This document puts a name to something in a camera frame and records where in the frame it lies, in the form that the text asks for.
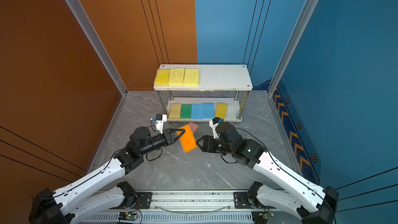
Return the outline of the orange sponge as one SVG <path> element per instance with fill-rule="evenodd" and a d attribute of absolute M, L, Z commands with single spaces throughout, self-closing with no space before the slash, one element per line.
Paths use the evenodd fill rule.
<path fill-rule="evenodd" d="M 191 127 L 189 125 L 185 125 L 185 126 L 181 127 L 180 129 L 185 130 L 184 134 L 179 138 L 183 151 L 185 153 L 188 153 L 188 152 L 198 148 L 198 146 L 196 144 L 196 139 L 194 137 Z"/>

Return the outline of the pink sponge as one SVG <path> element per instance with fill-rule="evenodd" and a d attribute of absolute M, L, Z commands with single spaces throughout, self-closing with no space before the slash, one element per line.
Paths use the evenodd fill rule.
<path fill-rule="evenodd" d="M 193 134 L 195 134 L 197 132 L 197 130 L 199 129 L 199 125 L 194 122 L 189 122 L 188 126 L 190 127 Z"/>

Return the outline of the pale yellow sponge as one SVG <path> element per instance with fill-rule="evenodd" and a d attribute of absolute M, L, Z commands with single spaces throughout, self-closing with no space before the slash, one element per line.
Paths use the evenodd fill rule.
<path fill-rule="evenodd" d="M 182 104 L 171 104 L 169 118 L 180 119 Z"/>

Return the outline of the green sponge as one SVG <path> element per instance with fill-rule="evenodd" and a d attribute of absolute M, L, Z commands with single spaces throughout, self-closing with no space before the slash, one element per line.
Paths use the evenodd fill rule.
<path fill-rule="evenodd" d="M 192 114 L 192 105 L 182 104 L 180 111 L 180 119 L 191 119 L 191 114 Z"/>

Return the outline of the blue sponge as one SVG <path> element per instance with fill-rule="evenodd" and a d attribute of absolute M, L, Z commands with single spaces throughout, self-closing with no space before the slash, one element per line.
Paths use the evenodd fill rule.
<path fill-rule="evenodd" d="M 203 103 L 202 104 L 203 119 L 213 119 L 215 117 L 215 104 Z"/>
<path fill-rule="evenodd" d="M 203 119 L 203 105 L 192 104 L 191 120 L 202 120 L 202 119 Z"/>

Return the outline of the lime porous sponge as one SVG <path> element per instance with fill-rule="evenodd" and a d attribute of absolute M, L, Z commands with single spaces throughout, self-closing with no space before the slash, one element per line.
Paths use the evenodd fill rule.
<path fill-rule="evenodd" d="M 168 84 L 169 86 L 183 86 L 184 68 L 171 68 Z"/>
<path fill-rule="evenodd" d="M 199 85 L 200 69 L 187 68 L 184 71 L 183 86 L 197 87 Z"/>

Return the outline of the bright yellow sponge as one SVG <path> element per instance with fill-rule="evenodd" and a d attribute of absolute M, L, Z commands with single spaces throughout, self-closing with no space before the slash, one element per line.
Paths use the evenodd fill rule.
<path fill-rule="evenodd" d="M 166 87 L 169 85 L 170 69 L 159 69 L 154 80 L 155 87 Z"/>

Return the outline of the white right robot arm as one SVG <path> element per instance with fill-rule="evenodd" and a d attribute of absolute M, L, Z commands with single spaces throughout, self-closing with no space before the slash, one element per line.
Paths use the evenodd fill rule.
<path fill-rule="evenodd" d="M 298 218 L 304 224 L 335 224 L 339 193 L 332 187 L 323 188 L 280 162 L 257 138 L 244 139 L 228 122 L 214 128 L 218 137 L 205 135 L 197 140 L 203 152 L 230 154 L 236 163 L 261 173 L 279 185 L 276 190 L 254 182 L 247 199 L 254 208 L 274 207 Z"/>

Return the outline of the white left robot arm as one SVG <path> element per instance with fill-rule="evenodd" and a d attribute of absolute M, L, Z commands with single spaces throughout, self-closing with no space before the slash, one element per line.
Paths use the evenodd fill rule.
<path fill-rule="evenodd" d="M 129 174 L 144 162 L 144 157 L 178 141 L 184 129 L 166 129 L 151 136 L 149 127 L 139 127 L 129 142 L 95 171 L 67 186 L 39 192 L 29 214 L 31 224 L 78 224 L 90 216 L 114 207 L 133 207 L 136 192 L 128 182 L 121 182 L 109 192 L 96 192 Z"/>

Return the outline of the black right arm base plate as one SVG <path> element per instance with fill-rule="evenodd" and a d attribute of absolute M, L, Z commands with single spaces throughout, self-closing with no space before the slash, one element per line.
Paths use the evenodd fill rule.
<path fill-rule="evenodd" d="M 274 210 L 274 207 L 271 206 L 265 206 L 262 203 L 260 203 L 260 201 L 250 195 L 248 192 L 234 192 L 233 193 L 233 197 L 234 197 L 234 204 L 235 204 L 235 208 L 237 209 L 244 209 L 244 208 L 251 208 L 251 209 L 271 209 Z"/>

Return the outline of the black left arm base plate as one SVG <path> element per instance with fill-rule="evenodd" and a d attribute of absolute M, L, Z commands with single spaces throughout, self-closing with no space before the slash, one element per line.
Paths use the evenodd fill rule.
<path fill-rule="evenodd" d="M 151 201 L 152 201 L 152 192 L 137 192 L 136 193 L 136 201 L 138 206 L 137 209 L 150 209 Z"/>

